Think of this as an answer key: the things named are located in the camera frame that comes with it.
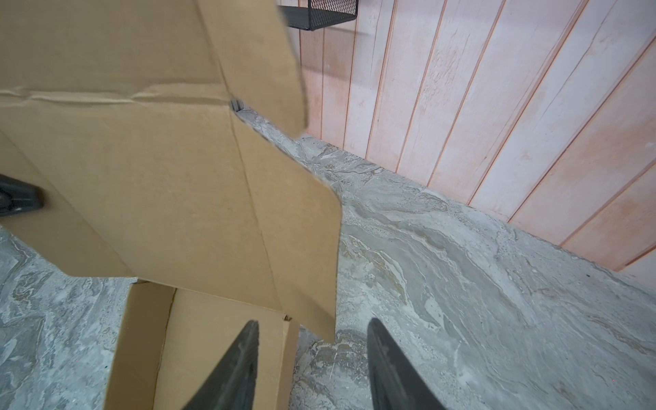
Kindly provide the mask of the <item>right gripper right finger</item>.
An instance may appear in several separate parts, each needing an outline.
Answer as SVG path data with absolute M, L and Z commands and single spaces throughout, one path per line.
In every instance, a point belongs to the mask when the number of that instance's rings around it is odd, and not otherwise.
M 377 318 L 367 326 L 367 358 L 374 409 L 446 409 Z

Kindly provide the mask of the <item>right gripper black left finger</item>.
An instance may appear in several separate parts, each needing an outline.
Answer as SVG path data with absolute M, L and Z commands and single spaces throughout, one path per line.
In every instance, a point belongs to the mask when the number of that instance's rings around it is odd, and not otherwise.
M 249 320 L 183 409 L 251 410 L 256 394 L 258 352 L 259 323 Z

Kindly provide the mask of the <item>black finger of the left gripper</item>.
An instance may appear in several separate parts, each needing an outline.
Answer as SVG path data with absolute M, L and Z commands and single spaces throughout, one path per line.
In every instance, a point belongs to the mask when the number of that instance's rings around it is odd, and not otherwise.
M 6 175 L 0 177 L 1 216 L 9 217 L 44 208 L 41 189 Z

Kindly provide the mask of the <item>brown cardboard box sheet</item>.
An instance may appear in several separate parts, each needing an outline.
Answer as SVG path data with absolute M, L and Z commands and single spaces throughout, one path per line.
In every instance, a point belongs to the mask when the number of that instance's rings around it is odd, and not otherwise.
M 289 406 L 301 326 L 336 328 L 330 186 L 241 120 L 308 125 L 275 1 L 4 1 L 3 226 L 75 277 L 131 277 L 107 409 L 182 409 L 249 320 L 252 409 Z

